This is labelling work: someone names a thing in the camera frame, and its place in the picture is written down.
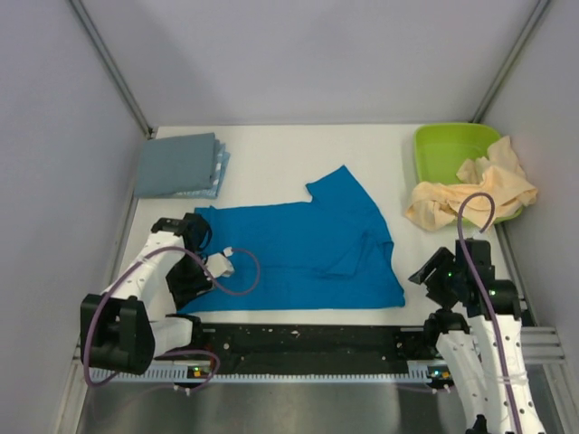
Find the beige towel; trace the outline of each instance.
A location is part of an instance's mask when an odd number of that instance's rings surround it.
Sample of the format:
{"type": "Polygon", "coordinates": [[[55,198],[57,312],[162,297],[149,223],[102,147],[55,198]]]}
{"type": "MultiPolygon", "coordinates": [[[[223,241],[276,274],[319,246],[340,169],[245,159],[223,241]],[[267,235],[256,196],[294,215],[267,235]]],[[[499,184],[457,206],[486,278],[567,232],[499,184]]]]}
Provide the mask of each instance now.
{"type": "MultiPolygon", "coordinates": [[[[462,164],[456,175],[465,184],[416,185],[406,217],[428,231],[436,231],[455,221],[460,204],[476,192],[486,192],[495,200],[495,218],[507,217],[521,206],[535,203],[537,189],[527,181],[510,138],[502,137],[489,146],[488,155],[489,158],[466,160],[462,164]]],[[[465,208],[464,218],[481,228],[489,212],[489,201],[475,197],[465,208]]]]}

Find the robotic arm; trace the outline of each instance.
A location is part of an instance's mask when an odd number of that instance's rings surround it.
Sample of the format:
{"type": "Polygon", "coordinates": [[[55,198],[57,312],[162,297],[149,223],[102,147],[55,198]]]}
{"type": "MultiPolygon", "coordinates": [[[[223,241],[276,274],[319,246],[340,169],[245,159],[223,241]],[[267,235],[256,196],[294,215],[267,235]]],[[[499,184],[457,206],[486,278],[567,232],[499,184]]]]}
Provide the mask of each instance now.
{"type": "Polygon", "coordinates": [[[466,242],[489,292],[501,342],[458,242],[456,258],[446,248],[440,248],[410,277],[414,283],[425,283],[427,297],[442,307],[424,323],[425,342],[448,364],[466,421],[472,427],[467,434],[545,434],[536,414],[521,351],[517,290],[510,280],[495,279],[488,242],[466,242]],[[467,308],[468,320],[451,311],[459,301],[467,308]],[[481,360],[473,337],[476,337],[481,360]],[[502,374],[501,350],[508,369],[507,378],[502,374]],[[508,385],[513,391],[514,409],[509,403],[508,385]]]}
{"type": "MultiPolygon", "coordinates": [[[[130,264],[140,266],[122,282],[104,306],[90,346],[90,366],[115,372],[144,373],[155,357],[190,345],[195,340],[198,318],[176,312],[191,300],[213,290],[204,271],[182,251],[163,251],[146,259],[154,250],[177,247],[203,257],[211,240],[209,224],[198,214],[181,220],[160,219],[151,229],[143,250],[130,264]]],[[[215,278],[233,274],[227,259],[231,249],[205,259],[215,278]]],[[[81,358],[90,321],[104,294],[87,295],[81,304],[81,358]]]]}

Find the green laundry basket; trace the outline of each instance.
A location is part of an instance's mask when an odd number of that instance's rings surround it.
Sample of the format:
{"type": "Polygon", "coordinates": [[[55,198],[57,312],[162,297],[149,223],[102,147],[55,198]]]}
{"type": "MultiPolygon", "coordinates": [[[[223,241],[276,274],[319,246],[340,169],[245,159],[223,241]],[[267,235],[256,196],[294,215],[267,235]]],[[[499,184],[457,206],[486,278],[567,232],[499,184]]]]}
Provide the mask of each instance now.
{"type": "MultiPolygon", "coordinates": [[[[490,145],[500,139],[496,129],[481,124],[448,123],[420,127],[414,133],[414,161],[418,181],[460,184],[456,173],[467,158],[487,156],[490,145]]],[[[514,219],[523,208],[495,223],[514,219]]]]}

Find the stack of folded clothes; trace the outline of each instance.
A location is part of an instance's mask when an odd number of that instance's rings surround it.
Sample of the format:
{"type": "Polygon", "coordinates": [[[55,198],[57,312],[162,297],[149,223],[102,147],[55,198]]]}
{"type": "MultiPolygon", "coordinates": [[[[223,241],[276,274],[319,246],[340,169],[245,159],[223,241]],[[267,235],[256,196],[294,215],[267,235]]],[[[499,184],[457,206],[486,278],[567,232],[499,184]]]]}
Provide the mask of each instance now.
{"type": "Polygon", "coordinates": [[[138,163],[135,196],[215,199],[229,157],[213,133],[148,140],[138,163]]]}

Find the gray wall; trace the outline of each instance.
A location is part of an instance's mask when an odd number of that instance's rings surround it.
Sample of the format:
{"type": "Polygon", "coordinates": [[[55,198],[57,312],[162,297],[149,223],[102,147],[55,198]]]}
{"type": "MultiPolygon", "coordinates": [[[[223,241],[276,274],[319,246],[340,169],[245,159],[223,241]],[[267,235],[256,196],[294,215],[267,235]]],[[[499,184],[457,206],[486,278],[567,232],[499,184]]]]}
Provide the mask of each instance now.
{"type": "Polygon", "coordinates": [[[0,14],[0,430],[54,423],[142,137],[64,0],[0,14]]]}
{"type": "Polygon", "coordinates": [[[579,369],[579,2],[557,0],[486,122],[512,135],[538,202],[508,224],[543,324],[579,369]]]}
{"type": "Polygon", "coordinates": [[[536,0],[84,0],[154,125],[469,119],[536,0]]]}

